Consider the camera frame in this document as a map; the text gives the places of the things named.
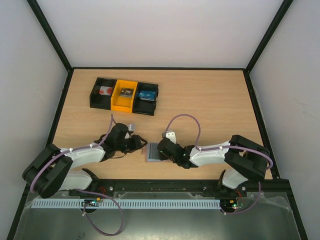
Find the blue VIP card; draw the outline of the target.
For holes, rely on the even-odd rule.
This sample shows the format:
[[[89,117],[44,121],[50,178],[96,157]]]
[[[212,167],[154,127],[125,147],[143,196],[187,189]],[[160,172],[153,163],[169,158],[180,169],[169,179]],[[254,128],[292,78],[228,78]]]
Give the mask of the blue VIP card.
[[[138,97],[141,100],[154,101],[156,99],[156,92],[150,90],[140,90],[138,93]]]

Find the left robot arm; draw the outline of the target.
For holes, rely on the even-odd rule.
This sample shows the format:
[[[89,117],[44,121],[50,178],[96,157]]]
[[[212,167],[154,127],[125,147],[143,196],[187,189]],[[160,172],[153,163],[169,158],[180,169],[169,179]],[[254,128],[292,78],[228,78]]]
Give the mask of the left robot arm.
[[[106,134],[88,145],[75,148],[47,145],[24,170],[22,179],[32,193],[37,193],[43,199],[59,191],[86,190],[96,176],[90,170],[79,167],[112,159],[117,152],[131,154],[147,143],[134,134],[131,125],[112,123]]]

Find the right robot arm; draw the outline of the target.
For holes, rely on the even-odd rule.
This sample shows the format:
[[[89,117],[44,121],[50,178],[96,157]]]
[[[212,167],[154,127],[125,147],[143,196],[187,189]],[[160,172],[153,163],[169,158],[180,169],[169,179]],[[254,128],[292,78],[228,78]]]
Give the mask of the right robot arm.
[[[228,164],[219,179],[218,191],[229,196],[244,182],[261,182],[266,171],[273,167],[270,151],[241,135],[233,135],[231,140],[210,146],[188,145],[164,137],[157,145],[160,160],[170,160],[184,169],[198,168],[205,165]]]

